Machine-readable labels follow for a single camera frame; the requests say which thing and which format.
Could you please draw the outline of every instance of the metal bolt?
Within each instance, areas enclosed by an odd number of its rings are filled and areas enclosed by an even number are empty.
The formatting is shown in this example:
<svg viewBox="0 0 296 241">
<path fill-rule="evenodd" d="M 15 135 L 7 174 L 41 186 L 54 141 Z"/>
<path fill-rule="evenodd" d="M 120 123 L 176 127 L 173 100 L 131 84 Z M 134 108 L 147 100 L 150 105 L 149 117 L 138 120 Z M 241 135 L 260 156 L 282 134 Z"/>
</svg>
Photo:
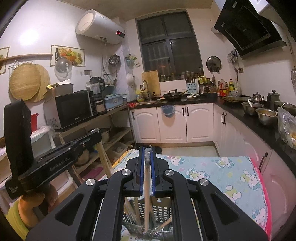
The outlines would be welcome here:
<svg viewBox="0 0 296 241">
<path fill-rule="evenodd" d="M 96 183 L 96 180 L 95 179 L 90 178 L 90 179 L 87 179 L 86 180 L 86 185 L 87 186 L 92 186 L 95 183 Z"/>
<path fill-rule="evenodd" d="M 165 170 L 165 174 L 166 174 L 167 176 L 171 176 L 171 175 L 173 175 L 173 174 L 174 174 L 174 171 L 173 171 L 173 170 L 170 170 L 170 169 L 168 169 L 168 170 Z"/>
<path fill-rule="evenodd" d="M 207 185 L 209 184 L 209 181 L 208 181 L 207 179 L 201 179 L 201 180 L 200 180 L 200 184 L 201 184 L 202 186 L 207 186 Z"/>
<path fill-rule="evenodd" d="M 122 175 L 125 175 L 125 176 L 130 175 L 130 173 L 131 173 L 131 170 L 129 170 L 129 169 L 123 169 L 123 170 L 121 171 L 121 174 L 122 174 Z"/>
</svg>

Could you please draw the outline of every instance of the yellow-green sleeve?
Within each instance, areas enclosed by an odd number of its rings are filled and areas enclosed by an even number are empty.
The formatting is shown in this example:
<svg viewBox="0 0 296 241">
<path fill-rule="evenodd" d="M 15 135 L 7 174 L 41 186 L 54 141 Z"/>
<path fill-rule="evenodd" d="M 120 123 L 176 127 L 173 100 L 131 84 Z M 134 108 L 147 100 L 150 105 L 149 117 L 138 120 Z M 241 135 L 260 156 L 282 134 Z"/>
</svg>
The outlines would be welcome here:
<svg viewBox="0 0 296 241">
<path fill-rule="evenodd" d="M 18 202 L 19 201 L 14 202 L 13 206 L 8 210 L 6 218 L 12 228 L 22 238 L 22 240 L 25 240 L 29 230 L 26 228 L 26 226 L 22 222 L 22 219 L 20 218 L 20 214 L 18 211 Z"/>
</svg>

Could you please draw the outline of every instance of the round wooden cutting board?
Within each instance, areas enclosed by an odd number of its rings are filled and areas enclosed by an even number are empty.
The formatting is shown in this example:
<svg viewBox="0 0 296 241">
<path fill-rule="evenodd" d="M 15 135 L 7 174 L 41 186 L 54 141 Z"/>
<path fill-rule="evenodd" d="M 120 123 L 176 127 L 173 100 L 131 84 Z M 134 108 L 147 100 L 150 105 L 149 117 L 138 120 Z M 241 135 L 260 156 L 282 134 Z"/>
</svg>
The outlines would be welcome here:
<svg viewBox="0 0 296 241">
<path fill-rule="evenodd" d="M 44 94 L 47 92 L 46 86 L 49 85 L 50 83 L 50 78 L 47 70 L 39 64 L 35 64 L 36 68 L 38 69 L 41 77 L 41 83 L 40 83 L 40 88 L 37 91 L 37 93 L 31 98 L 31 101 L 37 102 L 40 101 L 44 98 Z"/>
<path fill-rule="evenodd" d="M 40 73 L 34 64 L 21 64 L 10 76 L 9 90 L 18 100 L 31 99 L 40 88 Z"/>
</svg>

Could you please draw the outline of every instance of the floor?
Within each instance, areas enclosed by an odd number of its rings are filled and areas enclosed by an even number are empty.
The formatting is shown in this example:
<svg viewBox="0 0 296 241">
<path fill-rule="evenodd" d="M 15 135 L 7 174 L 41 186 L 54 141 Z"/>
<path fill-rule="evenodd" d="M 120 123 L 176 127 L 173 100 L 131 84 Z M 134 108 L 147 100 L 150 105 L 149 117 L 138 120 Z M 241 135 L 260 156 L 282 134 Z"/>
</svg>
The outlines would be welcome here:
<svg viewBox="0 0 296 241">
<path fill-rule="evenodd" d="M 165 147 L 164 155 L 170 156 L 196 156 L 196 157 L 218 157 L 218 153 L 214 146 L 198 146 L 198 147 Z"/>
</svg>

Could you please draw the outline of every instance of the kitchen sink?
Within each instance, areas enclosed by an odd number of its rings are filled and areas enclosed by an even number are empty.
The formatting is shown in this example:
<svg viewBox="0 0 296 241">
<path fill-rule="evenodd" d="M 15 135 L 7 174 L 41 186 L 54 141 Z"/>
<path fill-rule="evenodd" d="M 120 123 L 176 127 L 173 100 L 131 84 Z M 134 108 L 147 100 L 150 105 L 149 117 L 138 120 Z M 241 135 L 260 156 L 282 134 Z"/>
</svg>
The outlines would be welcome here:
<svg viewBox="0 0 296 241">
<path fill-rule="evenodd" d="M 145 104 L 156 104 L 159 103 L 160 100 L 151 100 L 151 101 L 143 101 L 143 102 L 138 102 L 139 105 L 145 105 Z"/>
</svg>

